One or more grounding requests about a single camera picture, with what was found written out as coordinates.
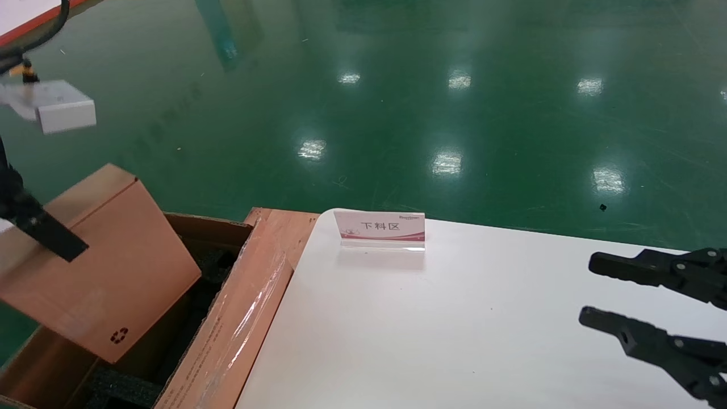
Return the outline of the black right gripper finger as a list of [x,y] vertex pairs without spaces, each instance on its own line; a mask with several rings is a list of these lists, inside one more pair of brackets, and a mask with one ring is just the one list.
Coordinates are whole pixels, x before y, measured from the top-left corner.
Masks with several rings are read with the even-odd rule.
[[724,248],[703,248],[684,254],[644,249],[634,258],[593,253],[589,270],[600,276],[665,287],[681,295],[726,309]]
[[690,396],[711,407],[726,406],[724,342],[674,336],[653,324],[584,306],[581,325],[614,336],[625,355],[662,368]]

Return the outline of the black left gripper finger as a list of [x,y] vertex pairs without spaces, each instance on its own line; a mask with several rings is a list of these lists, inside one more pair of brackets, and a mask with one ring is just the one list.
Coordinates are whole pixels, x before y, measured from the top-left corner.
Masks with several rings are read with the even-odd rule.
[[1,169],[1,217],[67,262],[89,247],[44,209],[24,186],[20,173],[5,161]]

